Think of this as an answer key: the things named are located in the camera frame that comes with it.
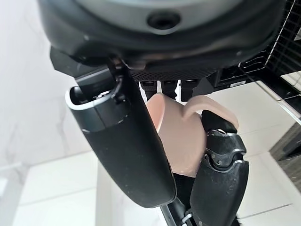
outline mug handle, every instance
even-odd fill
[[[191,98],[183,108],[183,119],[188,119],[199,110],[211,111],[223,119],[231,122],[236,129],[239,127],[237,117],[234,113],[207,96],[195,96]]]

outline circular hole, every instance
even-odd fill
[[[169,30],[179,24],[180,16],[173,12],[157,12],[149,16],[147,24],[158,30]]]

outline white marble wall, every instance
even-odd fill
[[[36,0],[0,8],[0,166],[90,150],[64,103],[73,78],[53,69]]]

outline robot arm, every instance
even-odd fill
[[[134,202],[147,208],[178,203],[136,81],[200,79],[249,59],[275,37],[284,3],[39,0],[54,68],[78,84],[66,103],[99,161]],[[175,225],[191,218],[199,226],[229,226],[246,189],[246,149],[230,123],[206,111],[202,120],[206,154],[191,209],[184,208]]]

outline pink mug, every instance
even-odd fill
[[[186,105],[157,93],[146,104],[161,138],[174,173],[195,177],[206,148],[206,133],[199,110],[209,110],[231,122],[238,120],[231,111],[206,96],[191,98]]]

